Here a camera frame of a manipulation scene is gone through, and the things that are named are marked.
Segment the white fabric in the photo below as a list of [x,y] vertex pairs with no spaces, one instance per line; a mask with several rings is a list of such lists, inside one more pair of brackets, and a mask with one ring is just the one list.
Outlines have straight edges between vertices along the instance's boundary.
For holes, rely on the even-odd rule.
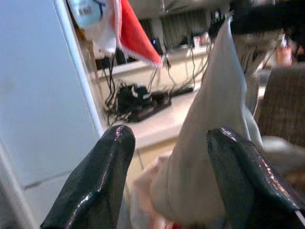
[[224,206],[207,152],[208,130],[227,126],[259,149],[258,127],[245,106],[247,92],[228,19],[219,30],[198,92],[171,157],[151,184],[153,207],[167,219],[183,225],[211,228]]
[[264,156],[283,176],[305,168],[305,149],[275,136],[263,136]]
[[133,229],[165,229],[167,225],[172,225],[171,222],[167,222],[163,216],[155,212],[150,196],[152,180],[170,155],[171,152],[158,156],[134,181],[130,203],[130,221]]

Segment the black cable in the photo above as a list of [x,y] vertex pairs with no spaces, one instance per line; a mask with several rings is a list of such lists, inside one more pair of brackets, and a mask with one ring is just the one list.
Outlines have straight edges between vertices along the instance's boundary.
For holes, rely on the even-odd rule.
[[193,48],[191,48],[191,54],[192,54],[192,62],[193,62],[193,90],[195,89],[195,61],[194,61],[194,52],[193,52]]
[[100,1],[100,0],[93,0],[94,2],[101,4],[102,6],[106,6],[105,2]]
[[250,60],[250,56],[251,56],[251,53],[249,53],[249,55],[248,55],[248,59],[247,59],[247,62],[246,62],[246,66],[244,67],[244,74],[245,74],[246,71],[247,71],[247,67],[248,67],[248,63],[249,63],[249,60]]
[[241,63],[242,64],[242,69],[244,69],[244,62],[245,62],[245,59],[246,59],[245,56],[246,56],[246,54],[243,54],[243,56],[242,56],[242,61],[241,61],[242,62]]
[[169,98],[171,99],[173,97],[173,90],[175,88],[175,85],[172,87],[172,89],[170,90],[170,92],[168,93]]
[[127,112],[125,114],[122,114],[122,115],[117,115],[114,119],[114,121],[109,125],[110,127],[115,124],[116,122],[118,121],[127,121],[127,116],[130,114],[130,112]]
[[148,86],[147,86],[147,88],[148,88],[148,93],[150,93],[151,90],[152,90],[153,80],[154,80],[154,78],[155,78],[155,76],[156,76],[156,74],[157,74],[157,71],[158,71],[158,69],[155,69],[155,70],[154,70],[153,75],[151,76],[151,78],[150,78],[150,80],[149,80],[149,84],[148,84]]
[[171,64],[170,64],[170,61],[168,60],[168,58],[166,57],[166,69],[167,69],[167,72],[168,72],[168,77],[171,79],[172,83],[174,85],[177,85],[176,81],[172,78],[171,74],[170,74],[170,68],[171,68]]
[[268,56],[268,58],[267,58],[267,60],[266,60],[266,62],[265,62],[265,64],[263,65],[263,67],[262,67],[262,69],[264,69],[265,67],[266,67],[266,65],[267,65],[267,63],[268,63],[268,61],[270,60],[270,58],[273,56],[273,54],[275,53],[275,51],[276,51],[276,48],[273,50],[273,52]]
[[107,114],[107,125],[110,125],[110,122],[109,122],[109,114],[107,113],[107,111],[106,111],[106,114]]
[[107,85],[108,85],[108,87],[110,87],[110,84],[109,84],[109,81],[108,81],[108,78],[107,78],[107,73],[106,73],[106,71],[105,71],[104,68],[102,68],[102,70],[103,70],[103,72],[104,72],[104,76],[105,76],[105,78],[106,78]]
[[114,97],[114,94],[115,94],[115,83],[114,83],[114,80],[113,80],[113,76],[112,76],[112,72],[113,72],[113,66],[114,66],[114,58],[115,58],[115,55],[112,57],[112,63],[111,63],[111,66],[110,66],[110,74],[109,74],[109,81],[110,81],[110,93],[109,93],[109,96],[107,97],[105,103],[106,103],[106,106],[109,108],[109,105],[111,104],[112,100],[113,100],[113,97]]
[[[209,56],[210,56],[210,52],[211,52],[211,49],[212,49],[212,43],[211,42],[209,43],[208,49],[209,49],[209,52],[208,52],[208,56],[206,58],[206,62],[204,63],[203,69],[208,65],[208,62],[209,62]],[[205,73],[206,73],[206,70],[202,74],[201,84],[203,83],[203,79],[204,79]]]

